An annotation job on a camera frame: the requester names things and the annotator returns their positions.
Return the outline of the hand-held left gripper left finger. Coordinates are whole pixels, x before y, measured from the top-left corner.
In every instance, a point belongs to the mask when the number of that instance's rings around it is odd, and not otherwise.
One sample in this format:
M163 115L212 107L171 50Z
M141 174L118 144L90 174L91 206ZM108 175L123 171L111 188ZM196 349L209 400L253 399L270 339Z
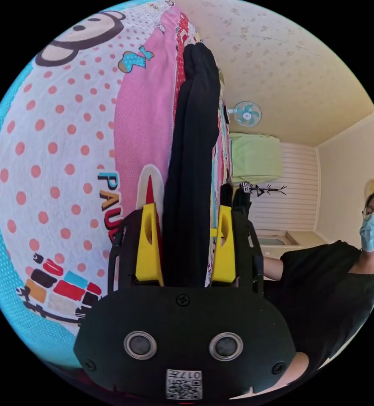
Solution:
M156 204L145 204L142 209L135 277L140 283L163 285Z

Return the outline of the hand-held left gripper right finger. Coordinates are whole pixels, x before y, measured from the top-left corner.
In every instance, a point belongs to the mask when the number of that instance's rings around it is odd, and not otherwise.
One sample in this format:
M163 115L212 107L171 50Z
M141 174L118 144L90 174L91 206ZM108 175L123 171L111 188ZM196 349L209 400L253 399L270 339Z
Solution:
M210 236L215 238L210 283L231 284L236 279L236 262L230 206L220 206L218 227L210 230Z

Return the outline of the person's left hand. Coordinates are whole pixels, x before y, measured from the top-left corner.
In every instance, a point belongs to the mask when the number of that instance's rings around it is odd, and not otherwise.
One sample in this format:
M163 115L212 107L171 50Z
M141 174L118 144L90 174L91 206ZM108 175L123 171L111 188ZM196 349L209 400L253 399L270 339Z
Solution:
M236 400L236 399L243 399L243 398L249 398L253 396L258 396L258 395L264 395L269 392L274 392L276 390L282 389L296 380L298 380L307 370L309 366L309 358L305 353L302 352L297 352L289 365L289 367L286 369L286 371L282 374L282 376L279 378L278 382L267 388L266 390L263 390L261 392L254 392L254 389L251 387L249 391L243 395L230 398L231 400Z

